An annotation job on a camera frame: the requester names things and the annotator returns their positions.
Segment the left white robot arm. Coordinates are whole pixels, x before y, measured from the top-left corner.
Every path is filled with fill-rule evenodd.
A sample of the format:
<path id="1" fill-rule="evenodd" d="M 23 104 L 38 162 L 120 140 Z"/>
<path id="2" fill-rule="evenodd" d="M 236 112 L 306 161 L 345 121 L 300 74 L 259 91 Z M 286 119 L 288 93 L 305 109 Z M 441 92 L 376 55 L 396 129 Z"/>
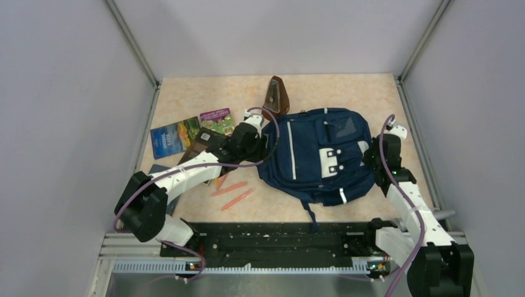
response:
<path id="1" fill-rule="evenodd" d="M 150 175 L 142 171 L 134 173 L 117 202 L 113 224 L 123 223 L 142 243 L 153 239 L 171 242 L 182 255 L 194 254 L 199 240 L 183 219 L 167 213 L 168 205 L 199 184 L 237 168 L 261 164 L 266 141 L 262 135 L 263 123 L 262 116 L 252 115 L 219 145 L 180 165 Z"/>

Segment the navy blue backpack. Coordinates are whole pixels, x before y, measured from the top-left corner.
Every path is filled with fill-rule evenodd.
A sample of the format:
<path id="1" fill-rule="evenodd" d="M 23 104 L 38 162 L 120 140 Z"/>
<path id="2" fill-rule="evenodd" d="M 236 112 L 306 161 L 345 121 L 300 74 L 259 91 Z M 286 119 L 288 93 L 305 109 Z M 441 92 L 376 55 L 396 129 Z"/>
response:
<path id="1" fill-rule="evenodd" d="M 297 198 L 318 231 L 310 204 L 343 205 L 368 194 L 375 180 L 363 162 L 372 145 L 367 120 L 346 108 L 287 114 L 262 129 L 271 156 L 258 165 L 267 185 Z"/>

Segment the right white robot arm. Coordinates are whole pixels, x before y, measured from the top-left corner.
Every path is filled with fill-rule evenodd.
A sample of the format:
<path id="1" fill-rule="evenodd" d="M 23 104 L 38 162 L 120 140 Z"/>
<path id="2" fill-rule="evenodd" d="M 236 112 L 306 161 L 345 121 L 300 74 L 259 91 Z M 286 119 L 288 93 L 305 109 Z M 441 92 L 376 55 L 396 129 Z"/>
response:
<path id="1" fill-rule="evenodd" d="M 435 218 L 410 170 L 401 165 L 401 138 L 373 138 L 363 161 L 372 167 L 376 185 L 401 215 L 405 230 L 374 219 L 363 247 L 371 255 L 383 251 L 405 275 L 412 296 L 470 296 L 474 253 L 458 243 Z"/>

